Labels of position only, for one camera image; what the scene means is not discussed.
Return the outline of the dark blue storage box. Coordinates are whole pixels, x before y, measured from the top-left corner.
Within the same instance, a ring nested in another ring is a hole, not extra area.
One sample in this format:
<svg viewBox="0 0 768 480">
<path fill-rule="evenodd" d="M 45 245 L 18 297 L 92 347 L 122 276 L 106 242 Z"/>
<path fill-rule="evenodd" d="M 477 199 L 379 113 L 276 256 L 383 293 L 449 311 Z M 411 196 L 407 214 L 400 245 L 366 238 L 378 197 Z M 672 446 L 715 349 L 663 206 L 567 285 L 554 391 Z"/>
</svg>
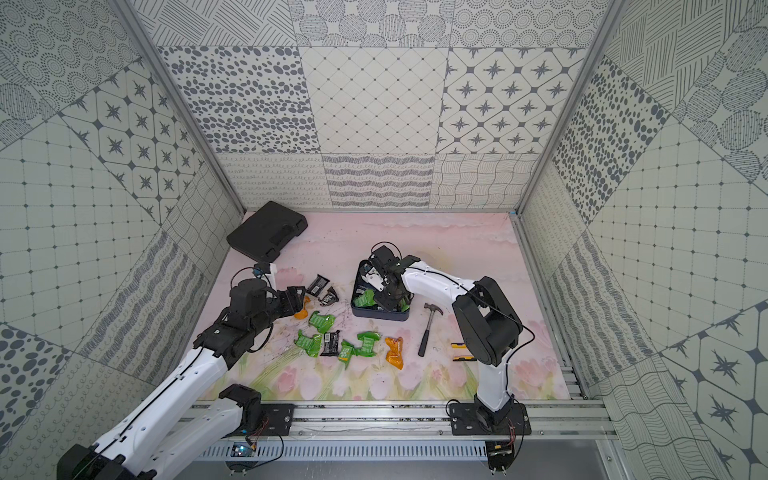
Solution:
<svg viewBox="0 0 768 480">
<path fill-rule="evenodd" d="M 377 291 L 364 278 L 364 274 L 370 269 L 368 260 L 363 260 L 358 265 L 350 300 L 352 315 L 357 318 L 405 322 L 410 316 L 411 297 L 402 298 L 395 310 L 385 310 L 375 301 Z"/>
</svg>

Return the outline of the orange cookie packet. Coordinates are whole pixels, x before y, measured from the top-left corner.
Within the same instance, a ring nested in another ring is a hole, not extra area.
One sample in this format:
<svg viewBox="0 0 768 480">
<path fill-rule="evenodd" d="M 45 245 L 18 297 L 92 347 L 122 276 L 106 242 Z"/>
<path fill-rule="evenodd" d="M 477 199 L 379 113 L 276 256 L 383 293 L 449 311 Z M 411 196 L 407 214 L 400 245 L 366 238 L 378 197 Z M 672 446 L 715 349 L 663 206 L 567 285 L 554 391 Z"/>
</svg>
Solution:
<svg viewBox="0 0 768 480">
<path fill-rule="evenodd" d="M 309 316 L 308 305 L 311 303 L 309 296 L 305 296 L 303 299 L 302 309 L 294 314 L 294 318 L 297 320 L 304 320 Z"/>
<path fill-rule="evenodd" d="M 398 370 L 402 370 L 404 368 L 403 338 L 402 337 L 386 337 L 385 343 L 389 348 L 386 354 L 386 361 L 393 367 L 397 368 Z"/>
</svg>

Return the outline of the black cookie packet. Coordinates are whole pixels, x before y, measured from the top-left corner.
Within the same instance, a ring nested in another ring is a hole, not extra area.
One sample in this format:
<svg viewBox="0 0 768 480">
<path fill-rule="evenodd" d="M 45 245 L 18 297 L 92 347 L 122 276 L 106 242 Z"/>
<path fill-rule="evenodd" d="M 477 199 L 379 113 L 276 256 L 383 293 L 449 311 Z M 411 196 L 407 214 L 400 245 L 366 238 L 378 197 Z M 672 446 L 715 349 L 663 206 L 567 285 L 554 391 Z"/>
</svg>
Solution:
<svg viewBox="0 0 768 480">
<path fill-rule="evenodd" d="M 318 297 L 329 283 L 330 283 L 329 279 L 318 274 L 315 277 L 315 279 L 310 283 L 310 285 L 307 287 L 306 293 L 308 295 Z"/>
<path fill-rule="evenodd" d="M 323 334 L 321 357 L 338 357 L 340 353 L 340 331 L 328 331 Z"/>
</svg>

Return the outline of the light green cookie packet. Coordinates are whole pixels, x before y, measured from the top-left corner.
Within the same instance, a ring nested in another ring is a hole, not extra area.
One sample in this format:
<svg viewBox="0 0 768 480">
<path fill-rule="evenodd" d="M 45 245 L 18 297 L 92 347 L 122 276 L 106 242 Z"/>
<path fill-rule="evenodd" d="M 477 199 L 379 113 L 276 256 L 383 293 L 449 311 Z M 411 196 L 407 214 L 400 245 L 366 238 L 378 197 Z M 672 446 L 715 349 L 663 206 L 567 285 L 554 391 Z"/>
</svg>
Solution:
<svg viewBox="0 0 768 480">
<path fill-rule="evenodd" d="M 337 359 L 348 367 L 351 359 L 356 355 L 356 347 L 346 339 L 341 341 Z"/>
</svg>

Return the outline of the dark cookie packet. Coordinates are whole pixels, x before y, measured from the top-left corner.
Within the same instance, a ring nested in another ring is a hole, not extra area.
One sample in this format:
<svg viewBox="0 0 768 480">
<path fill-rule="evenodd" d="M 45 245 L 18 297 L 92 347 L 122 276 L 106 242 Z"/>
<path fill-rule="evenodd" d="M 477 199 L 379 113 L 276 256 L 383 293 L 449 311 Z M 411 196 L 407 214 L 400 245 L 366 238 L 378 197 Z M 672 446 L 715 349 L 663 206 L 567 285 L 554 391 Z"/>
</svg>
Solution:
<svg viewBox="0 0 768 480">
<path fill-rule="evenodd" d="M 339 301 L 339 295 L 333 287 L 329 287 L 324 295 L 320 298 L 319 303 L 321 306 L 330 306 Z"/>
</svg>

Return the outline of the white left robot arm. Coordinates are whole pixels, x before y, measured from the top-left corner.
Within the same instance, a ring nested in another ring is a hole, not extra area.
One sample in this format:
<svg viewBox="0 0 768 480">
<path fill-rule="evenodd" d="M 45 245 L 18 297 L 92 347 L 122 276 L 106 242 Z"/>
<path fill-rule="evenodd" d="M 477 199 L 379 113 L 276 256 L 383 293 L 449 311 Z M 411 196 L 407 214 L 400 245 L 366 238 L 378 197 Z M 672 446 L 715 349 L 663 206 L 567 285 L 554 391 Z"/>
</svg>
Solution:
<svg viewBox="0 0 768 480">
<path fill-rule="evenodd" d="M 252 278 L 234 286 L 229 298 L 147 399 L 92 445 L 75 444 L 66 451 L 56 465 L 56 478 L 172 479 L 226 435 L 251 438 L 266 432 L 270 422 L 260 392 L 240 384 L 226 387 L 207 414 L 173 429 L 200 395 L 244 354 L 254 352 L 259 334 L 304 308 L 305 289 L 275 290 Z"/>
</svg>

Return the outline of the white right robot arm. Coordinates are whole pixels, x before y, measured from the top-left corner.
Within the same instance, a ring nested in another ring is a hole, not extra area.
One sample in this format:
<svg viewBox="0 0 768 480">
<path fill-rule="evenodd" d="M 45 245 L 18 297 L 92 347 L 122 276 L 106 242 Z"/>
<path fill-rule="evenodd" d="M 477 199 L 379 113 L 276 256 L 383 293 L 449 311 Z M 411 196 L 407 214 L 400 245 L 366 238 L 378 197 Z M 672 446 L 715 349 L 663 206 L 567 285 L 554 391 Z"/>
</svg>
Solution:
<svg viewBox="0 0 768 480">
<path fill-rule="evenodd" d="M 358 278 L 373 288 L 375 304 L 386 311 L 413 295 L 452 308 L 463 343 L 478 363 L 473 401 L 446 405 L 453 435 L 522 438 L 532 432 L 526 407 L 509 387 L 509 362 L 527 328 L 496 280 L 455 277 L 413 255 L 399 258 L 386 246 L 360 263 Z"/>
</svg>

